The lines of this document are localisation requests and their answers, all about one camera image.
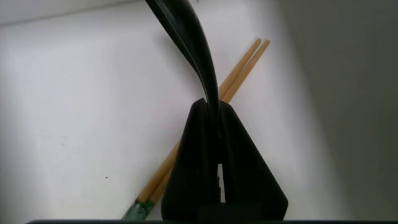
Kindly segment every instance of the wooden chopstick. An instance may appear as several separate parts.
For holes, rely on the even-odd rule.
[[[239,87],[242,85],[243,81],[246,79],[246,77],[249,75],[250,71],[253,69],[253,67],[256,65],[257,61],[260,59],[261,55],[264,53],[264,51],[266,50],[266,48],[269,45],[269,40],[266,40],[261,47],[258,49],[258,51],[256,52],[256,54],[254,54],[253,58],[250,59],[251,55],[248,57],[248,60],[250,59],[250,61],[248,62],[248,64],[241,70],[240,73],[238,73],[235,77],[235,79],[230,83],[230,87],[225,90],[225,94],[222,96],[221,100],[229,103],[232,99],[232,97],[235,95],[235,93],[237,92],[237,90],[239,89]],[[170,168],[169,172],[167,173],[167,175],[163,178],[163,180],[161,181],[161,184],[159,185],[159,187],[155,190],[154,192],[154,196],[150,196],[149,201],[153,204],[156,204],[163,196],[165,190],[166,190],[166,186],[167,186],[167,182],[169,181],[170,178],[170,173],[172,171],[172,168]]]
[[[220,98],[225,95],[228,88],[231,86],[232,82],[235,80],[235,78],[238,76],[238,74],[247,64],[247,62],[251,58],[251,55],[256,51],[260,43],[261,43],[260,38],[254,41],[250,49],[243,55],[242,59],[238,62],[238,64],[236,64],[236,66],[232,69],[231,73],[229,73],[225,81],[220,85],[218,90]],[[166,157],[166,159],[163,161],[160,167],[155,171],[154,175],[149,179],[148,183],[145,185],[141,193],[138,195],[137,197],[138,201],[146,202],[150,197],[150,195],[153,193],[153,191],[160,184],[166,173],[172,168],[175,161],[175,156],[177,155],[179,144],[180,141],[177,141],[170,154]]]
[[[221,99],[222,101],[229,103],[232,99],[232,97],[235,95],[239,87],[242,85],[243,81],[246,79],[246,77],[249,75],[250,71],[253,69],[253,67],[256,65],[257,61],[260,59],[262,53],[266,50],[266,48],[269,45],[269,40],[266,40],[259,50],[254,54],[253,58],[250,59],[248,64],[242,69],[241,73],[236,77],[235,82],[231,84],[231,87],[227,90],[223,98]]]

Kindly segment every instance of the green chopstick tip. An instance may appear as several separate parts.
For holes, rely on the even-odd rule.
[[[144,221],[154,206],[154,202],[143,203],[136,200],[123,215],[122,220]]]

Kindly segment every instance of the white surface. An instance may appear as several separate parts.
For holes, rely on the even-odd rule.
[[[0,26],[126,1],[128,0],[0,0]]]
[[[349,218],[277,4],[195,10],[219,83],[255,37],[271,40],[231,104],[289,200],[286,219]],[[120,218],[202,96],[145,2],[0,28],[0,222]]]
[[[279,3],[351,216],[398,220],[398,1]]]

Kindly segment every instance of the chopstick pair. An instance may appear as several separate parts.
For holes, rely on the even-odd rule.
[[[250,49],[243,55],[240,61],[225,78],[224,82],[220,85],[218,88],[220,100],[226,103],[231,101],[232,97],[235,95],[243,81],[249,75],[250,71],[268,47],[269,40],[266,40],[255,53],[260,43],[260,38],[254,41]],[[162,198],[177,156],[179,144],[180,141],[174,145],[170,154],[155,171],[154,175],[150,178],[134,203],[124,214],[122,220],[145,220],[146,216],[148,216],[155,204]]]

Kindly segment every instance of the black spoon handle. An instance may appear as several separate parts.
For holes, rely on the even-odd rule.
[[[187,0],[146,0],[163,28],[196,71],[208,102],[210,120],[217,125],[218,85],[210,50],[200,22]]]

